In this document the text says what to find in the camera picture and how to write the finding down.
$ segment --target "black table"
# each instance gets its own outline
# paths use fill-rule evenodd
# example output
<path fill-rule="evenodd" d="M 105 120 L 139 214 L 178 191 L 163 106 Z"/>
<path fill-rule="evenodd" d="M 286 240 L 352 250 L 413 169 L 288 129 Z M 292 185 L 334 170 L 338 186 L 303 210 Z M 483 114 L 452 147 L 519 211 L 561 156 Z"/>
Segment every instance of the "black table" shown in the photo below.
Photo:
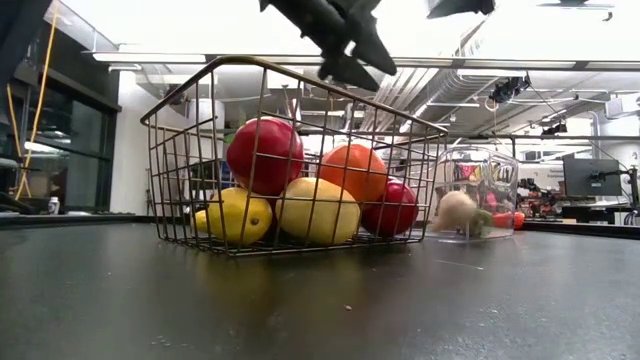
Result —
<path fill-rule="evenodd" d="M 638 241 L 229 260 L 155 234 L 0 232 L 0 359 L 640 358 Z"/>

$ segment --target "glass jar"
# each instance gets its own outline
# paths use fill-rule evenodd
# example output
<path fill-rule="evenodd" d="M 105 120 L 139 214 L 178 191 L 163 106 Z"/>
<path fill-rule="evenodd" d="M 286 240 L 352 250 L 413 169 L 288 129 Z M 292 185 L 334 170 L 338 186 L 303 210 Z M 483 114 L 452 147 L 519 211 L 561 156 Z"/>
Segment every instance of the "glass jar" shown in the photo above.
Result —
<path fill-rule="evenodd" d="M 429 214 L 426 236 L 443 242 L 477 242 L 509 237 L 514 230 L 518 183 L 518 161 L 513 157 L 476 146 L 454 147 L 437 161 L 434 206 Z M 451 191 L 466 194 L 475 210 L 457 214 L 446 229 L 433 230 L 442 198 Z"/>

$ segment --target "table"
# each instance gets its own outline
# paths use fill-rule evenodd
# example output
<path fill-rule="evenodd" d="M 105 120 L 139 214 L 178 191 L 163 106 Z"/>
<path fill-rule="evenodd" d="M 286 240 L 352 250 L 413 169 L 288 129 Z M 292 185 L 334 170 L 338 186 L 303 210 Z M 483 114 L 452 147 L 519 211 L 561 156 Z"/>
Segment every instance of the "table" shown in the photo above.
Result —
<path fill-rule="evenodd" d="M 150 224 L 0 231 L 0 359 L 635 359 L 640 242 L 228 259 Z"/>

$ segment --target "lemon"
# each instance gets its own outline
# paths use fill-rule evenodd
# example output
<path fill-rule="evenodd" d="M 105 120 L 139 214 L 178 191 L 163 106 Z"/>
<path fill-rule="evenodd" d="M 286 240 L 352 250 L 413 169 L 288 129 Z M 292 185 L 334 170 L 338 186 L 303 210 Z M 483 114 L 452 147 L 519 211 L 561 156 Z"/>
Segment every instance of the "lemon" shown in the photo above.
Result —
<path fill-rule="evenodd" d="M 313 195 L 318 182 L 317 200 Z M 285 200 L 276 202 L 276 217 L 282 229 L 289 234 L 304 239 L 307 236 L 307 228 L 311 219 L 309 240 L 321 245 L 339 245 L 349 240 L 358 230 L 360 220 L 360 208 L 349 192 L 342 190 L 323 179 L 298 178 L 292 181 L 284 191 Z"/>
<path fill-rule="evenodd" d="M 213 198 L 214 202 L 209 204 L 207 208 L 211 234 L 229 243 L 242 245 L 251 245 L 264 236 L 271 225 L 273 213 L 267 200 L 253 197 L 249 200 L 247 221 L 244 226 L 244 234 L 242 234 L 248 195 L 249 193 L 242 188 L 227 188 L 216 194 Z M 222 213 L 220 212 L 218 201 L 222 201 Z M 224 236 L 225 233 L 222 231 L 223 216 L 226 238 Z M 206 229 L 206 217 L 203 219 L 205 221 L 204 228 Z"/>
<path fill-rule="evenodd" d="M 195 227 L 195 229 L 199 232 L 208 232 L 207 212 L 204 210 L 198 211 L 195 215 L 195 225 L 193 218 L 191 218 L 191 226 Z"/>

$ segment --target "cable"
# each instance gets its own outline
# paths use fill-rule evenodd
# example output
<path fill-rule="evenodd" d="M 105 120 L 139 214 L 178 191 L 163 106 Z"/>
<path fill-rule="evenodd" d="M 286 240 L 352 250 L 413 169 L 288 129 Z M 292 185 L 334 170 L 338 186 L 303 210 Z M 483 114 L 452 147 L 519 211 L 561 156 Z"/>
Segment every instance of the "cable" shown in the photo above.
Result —
<path fill-rule="evenodd" d="M 16 111 L 13 108 L 11 85 L 9 84 L 7 84 L 7 97 L 9 98 L 9 115 L 11 116 L 11 125 L 13 126 L 13 139 L 16 141 L 16 151 L 18 152 L 18 156 L 22 157 L 22 146 L 20 146 L 20 138 L 18 137 L 18 122 L 16 121 Z"/>
<path fill-rule="evenodd" d="M 53 39 L 56 34 L 56 23 L 58 22 L 58 5 L 60 1 L 53 0 L 53 18 L 51 19 L 51 33 L 49 34 L 49 44 L 47 44 L 47 53 L 44 59 L 44 69 L 42 70 L 42 84 L 40 84 L 40 97 L 38 98 L 38 107 L 36 108 L 36 115 L 33 119 L 33 130 L 31 130 L 31 142 L 35 142 L 36 133 L 38 129 L 38 122 L 40 121 L 40 113 L 42 112 L 42 103 L 44 101 L 44 93 L 47 85 L 47 74 L 49 73 L 49 61 L 51 60 L 51 50 L 53 48 Z M 27 151 L 27 158 L 24 163 L 24 169 L 22 170 L 22 177 L 20 179 L 20 186 L 16 193 L 16 200 L 22 195 L 22 189 L 27 183 L 27 170 L 31 164 L 31 149 Z"/>
<path fill-rule="evenodd" d="M 22 159 L 22 146 L 20 146 L 20 135 L 18 134 L 18 121 L 16 120 L 16 110 L 13 107 L 13 95 L 11 94 L 11 85 L 9 84 L 7 84 L 7 97 L 9 102 L 9 115 L 11 117 L 11 126 L 13 128 L 13 139 L 16 142 L 16 152 L 18 153 L 18 157 Z M 31 189 L 29 189 L 29 182 L 25 183 L 25 189 L 27 190 L 27 196 L 31 197 Z"/>

